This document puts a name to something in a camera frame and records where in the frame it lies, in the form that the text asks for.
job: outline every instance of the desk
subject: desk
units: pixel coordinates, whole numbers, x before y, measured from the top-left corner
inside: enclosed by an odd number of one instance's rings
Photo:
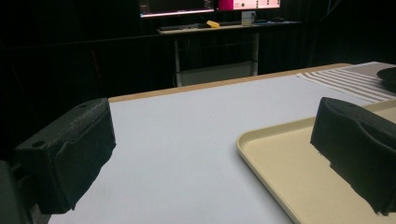
[[[369,102],[297,76],[347,64],[110,99],[117,139],[75,211],[50,224],[292,223],[236,148],[246,131],[315,116],[322,96]]]
[[[287,26],[292,24],[301,24],[300,21],[284,21],[284,22],[266,22],[260,25],[251,25],[251,26],[243,26],[243,25],[231,25],[231,26],[223,26],[220,28],[204,28],[204,29],[185,29],[185,30],[173,30],[173,31],[159,31],[162,35],[179,35],[179,34],[188,34],[195,33],[200,34],[201,32],[223,32],[223,31],[231,31],[231,30],[239,30],[244,32],[245,30],[251,30],[252,28],[270,28],[274,26]],[[259,45],[260,45],[260,33],[259,30],[256,30],[257,33],[252,34],[252,47],[251,47],[251,61],[250,61],[250,75],[257,76],[258,68],[259,68]],[[176,80],[177,86],[183,86],[181,80],[181,69],[180,69],[180,59],[179,59],[179,47],[178,40],[174,41],[175,47],[175,66],[176,66]]]

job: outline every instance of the wall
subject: wall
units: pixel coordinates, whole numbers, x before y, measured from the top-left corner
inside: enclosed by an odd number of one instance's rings
[[[259,19],[281,16],[291,21],[318,21],[328,3],[327,0],[283,0],[282,4],[280,10],[259,12]],[[154,35],[159,26],[203,19],[232,21],[239,17],[238,12],[141,21],[137,1],[5,0],[0,2],[0,48]],[[232,45],[246,38],[224,36],[188,41],[199,46]],[[310,31],[271,32],[262,36],[261,43],[259,74],[308,66],[311,60]],[[172,41],[163,41],[59,51],[26,50],[12,57],[2,55],[0,130],[5,146],[0,150],[0,159],[11,160],[12,149],[18,143],[82,102],[172,88],[173,50]],[[184,55],[183,66],[243,62],[250,57],[249,51],[244,45],[189,50],[188,57]]]
[[[319,29],[314,65],[396,64],[396,14],[389,1],[344,0]]]

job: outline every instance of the monitor screen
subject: monitor screen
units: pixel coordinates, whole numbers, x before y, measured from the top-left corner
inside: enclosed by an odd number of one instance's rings
[[[220,11],[278,8],[280,0],[219,0]]]
[[[213,12],[214,0],[139,0],[140,17],[179,16]]]

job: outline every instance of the white stripes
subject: white stripes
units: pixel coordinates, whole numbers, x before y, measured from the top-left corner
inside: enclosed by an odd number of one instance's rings
[[[380,78],[349,72],[343,69],[299,73],[297,77],[372,103],[387,101],[396,97],[394,92],[384,90]]]

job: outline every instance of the beige tray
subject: beige tray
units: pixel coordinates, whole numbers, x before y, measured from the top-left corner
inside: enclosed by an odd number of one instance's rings
[[[366,106],[396,123],[396,100]],[[378,215],[310,144],[315,118],[243,133],[239,153],[295,223],[396,223]]]

